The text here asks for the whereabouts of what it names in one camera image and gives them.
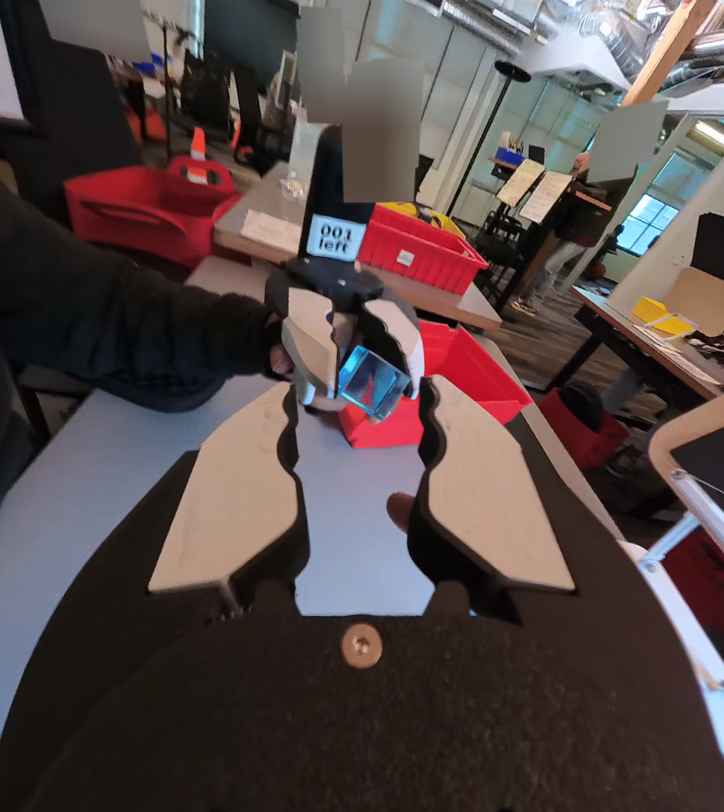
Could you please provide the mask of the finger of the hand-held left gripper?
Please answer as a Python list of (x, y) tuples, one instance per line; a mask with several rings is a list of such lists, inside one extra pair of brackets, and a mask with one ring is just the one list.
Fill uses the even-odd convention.
[(340, 350), (330, 299), (304, 288), (287, 291), (282, 343), (291, 358), (297, 400), (305, 407), (342, 407), (337, 393)]
[(425, 347), (413, 308), (401, 299), (370, 299), (362, 306), (364, 346), (407, 375), (405, 396), (419, 396), (425, 376)]

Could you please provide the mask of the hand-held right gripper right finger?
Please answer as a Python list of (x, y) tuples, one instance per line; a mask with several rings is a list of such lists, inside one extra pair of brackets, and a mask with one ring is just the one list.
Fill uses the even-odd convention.
[(518, 619), (514, 592), (575, 596), (519, 442), (439, 374), (421, 380), (419, 401), (425, 471), (408, 520), (419, 571), (460, 584), (481, 616)]

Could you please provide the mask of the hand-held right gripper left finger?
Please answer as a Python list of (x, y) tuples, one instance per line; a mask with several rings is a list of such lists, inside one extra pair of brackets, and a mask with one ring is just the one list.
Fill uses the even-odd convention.
[(294, 587), (309, 558), (297, 424), (295, 388), (280, 382), (201, 444), (149, 594), (216, 590), (245, 614), (261, 583)]

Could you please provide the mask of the small clear plastic box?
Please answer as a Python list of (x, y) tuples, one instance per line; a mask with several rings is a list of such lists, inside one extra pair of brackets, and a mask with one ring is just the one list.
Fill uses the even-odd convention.
[(358, 345), (339, 371), (337, 395), (367, 417), (385, 421), (397, 409), (410, 384), (406, 373)]

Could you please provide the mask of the red storage bin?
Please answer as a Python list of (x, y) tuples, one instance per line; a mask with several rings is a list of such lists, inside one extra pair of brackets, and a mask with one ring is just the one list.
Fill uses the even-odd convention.
[(375, 206), (357, 260), (460, 296), (489, 267), (463, 236), (390, 204)]
[[(420, 321), (425, 374), (439, 374), (505, 425), (532, 404), (528, 392), (462, 327)], [(416, 446), (424, 429), (419, 401), (401, 399), (379, 424), (351, 404), (338, 415), (341, 430), (355, 449)]]

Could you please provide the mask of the person's left forearm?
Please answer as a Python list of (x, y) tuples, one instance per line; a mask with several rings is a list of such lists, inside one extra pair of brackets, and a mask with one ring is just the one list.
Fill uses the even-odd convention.
[(12, 366), (89, 384), (109, 376), (203, 379), (262, 374), (280, 334), (236, 293), (185, 287), (98, 248), (0, 179), (0, 346)]

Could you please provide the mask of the yellow object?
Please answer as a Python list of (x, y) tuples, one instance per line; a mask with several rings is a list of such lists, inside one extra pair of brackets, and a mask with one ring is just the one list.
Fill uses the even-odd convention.
[(644, 323), (646, 330), (662, 334), (669, 340), (688, 337), (697, 331), (697, 324), (679, 314), (669, 312), (664, 304), (642, 297), (631, 310), (631, 315)]

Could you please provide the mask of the person's left hand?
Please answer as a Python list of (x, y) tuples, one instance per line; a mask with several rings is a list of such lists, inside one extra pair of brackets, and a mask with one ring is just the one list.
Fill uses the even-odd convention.
[[(271, 348), (269, 353), (269, 363), (274, 377), (288, 381), (289, 383), (295, 382), (296, 367), (281, 343), (278, 343)], [(315, 393), (308, 403), (302, 401), (302, 405), (307, 411), (313, 413), (335, 413), (337, 411), (342, 411), (347, 404), (345, 401), (327, 399), (326, 397)]]

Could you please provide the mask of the white paper sheet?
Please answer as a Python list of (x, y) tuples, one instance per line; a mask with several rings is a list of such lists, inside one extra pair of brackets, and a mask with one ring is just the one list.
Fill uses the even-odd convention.
[(301, 225), (266, 212), (249, 209), (240, 234), (246, 239), (296, 256), (302, 233)]

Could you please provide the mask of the grey side table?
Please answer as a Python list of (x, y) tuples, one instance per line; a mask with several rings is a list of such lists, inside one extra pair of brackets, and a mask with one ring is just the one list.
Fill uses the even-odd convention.
[[(301, 226), (304, 204), (286, 197), (282, 187), (282, 181), (286, 177), (287, 165), (278, 163), (214, 227), (215, 246), (245, 258), (249, 257), (254, 274), (262, 280), (269, 276), (272, 269), (287, 261), (290, 254), (283, 249), (246, 238), (242, 229), (251, 211)], [(495, 332), (501, 327), (499, 315), (473, 284), (459, 296), (383, 269), (372, 266), (366, 266), (365, 269), (375, 273), (388, 288), (413, 306), (422, 320), (463, 326), (477, 334)]]

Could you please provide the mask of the yellow storage bin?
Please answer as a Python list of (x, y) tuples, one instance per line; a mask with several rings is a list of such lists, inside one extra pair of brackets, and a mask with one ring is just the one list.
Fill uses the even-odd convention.
[(415, 201), (388, 201), (378, 203), (377, 205), (403, 216), (421, 220), (428, 225), (432, 225), (435, 228), (444, 230), (445, 232), (455, 235), (458, 238), (464, 240), (468, 239), (452, 218)]

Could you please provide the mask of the clear plastic bag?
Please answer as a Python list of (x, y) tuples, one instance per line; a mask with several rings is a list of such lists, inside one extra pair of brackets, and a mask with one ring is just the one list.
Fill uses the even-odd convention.
[(282, 181), (283, 193), (290, 200), (306, 202), (322, 131), (321, 124), (309, 123), (305, 115), (297, 120), (286, 177)]

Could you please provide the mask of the red floor basket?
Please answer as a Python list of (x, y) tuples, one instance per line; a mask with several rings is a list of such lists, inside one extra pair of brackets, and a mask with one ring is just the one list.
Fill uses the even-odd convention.
[(724, 554), (710, 536), (692, 531), (661, 565), (699, 623), (724, 633)]
[(598, 389), (587, 381), (553, 389), (538, 408), (583, 471), (605, 466), (630, 438), (628, 429), (604, 409)]

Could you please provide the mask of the orange traffic cone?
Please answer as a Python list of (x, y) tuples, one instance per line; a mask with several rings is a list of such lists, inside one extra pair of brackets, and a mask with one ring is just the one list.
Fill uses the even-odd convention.
[(199, 185), (208, 185), (208, 170), (206, 168), (206, 139), (201, 127), (195, 127), (191, 149), (191, 163), (187, 168), (187, 178)]

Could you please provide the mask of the paper sheet board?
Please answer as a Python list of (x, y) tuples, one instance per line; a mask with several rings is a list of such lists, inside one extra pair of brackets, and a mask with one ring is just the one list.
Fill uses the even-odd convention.
[(573, 175), (571, 174), (563, 174), (552, 170), (546, 171), (524, 203), (524, 206), (519, 210), (519, 218), (537, 225), (542, 224), (551, 208), (567, 191), (572, 181)]
[(509, 208), (517, 206), (545, 172), (544, 164), (525, 158), (497, 192), (497, 199)]

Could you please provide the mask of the red plastic tote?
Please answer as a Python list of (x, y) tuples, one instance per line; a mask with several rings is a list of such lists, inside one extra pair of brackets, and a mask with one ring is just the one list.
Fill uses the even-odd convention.
[(68, 179), (76, 236), (195, 269), (214, 253), (217, 222), (243, 193), (222, 164), (179, 155), (165, 169), (124, 167)]

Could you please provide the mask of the black display screen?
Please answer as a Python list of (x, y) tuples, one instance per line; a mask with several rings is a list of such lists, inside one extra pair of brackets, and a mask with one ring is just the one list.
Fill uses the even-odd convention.
[(266, 90), (283, 52), (296, 51), (298, 19), (292, 1), (206, 1), (205, 58), (251, 68), (257, 89)]

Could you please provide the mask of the black floor lamp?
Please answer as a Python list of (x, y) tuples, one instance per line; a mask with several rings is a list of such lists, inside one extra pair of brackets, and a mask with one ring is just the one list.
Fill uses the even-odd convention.
[(477, 130), (478, 135), (477, 141), (472, 147), (469, 148), (469, 151), (467, 152), (467, 157), (469, 159), (465, 168), (461, 170), (459, 173), (458, 185), (446, 209), (447, 217), (451, 217), (454, 212), (458, 198), (460, 197), (464, 185), (466, 184), (466, 181), (468, 180), (469, 175), (472, 172), (472, 168), (475, 165), (480, 150), (485, 143), (486, 137), (488, 137), (489, 135), (489, 131), (493, 125), (495, 118), (497, 117), (497, 114), (500, 111), (500, 108), (502, 107), (502, 104), (509, 92), (510, 87), (515, 83), (527, 84), (531, 80), (531, 76), (526, 70), (506, 60), (496, 60), (494, 63), (494, 69), (497, 71), (499, 76), (503, 77), (503, 84), (500, 89), (499, 96), (497, 96), (496, 101), (494, 101), (489, 111), (488, 117), (485, 119), (485, 122), (480, 126), (479, 130)]

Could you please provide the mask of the large black board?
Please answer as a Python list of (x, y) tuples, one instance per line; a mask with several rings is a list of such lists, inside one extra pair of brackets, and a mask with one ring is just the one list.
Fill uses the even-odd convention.
[(0, 129), (19, 195), (70, 227), (64, 182), (142, 163), (103, 54), (52, 39), (36, 1), (0, 2), (24, 127)]

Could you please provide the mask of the silver ventilation duct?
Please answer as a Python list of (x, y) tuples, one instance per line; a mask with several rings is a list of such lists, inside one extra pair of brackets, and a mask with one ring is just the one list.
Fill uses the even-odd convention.
[[(681, 6), (677, 1), (439, 1), (430, 14), (444, 18), (515, 57), (523, 46), (546, 46), (571, 31), (595, 36), (608, 50), (621, 76), (631, 83), (660, 42)], [(724, 1), (713, 2), (672, 68), (661, 91), (695, 81), (724, 80)]]

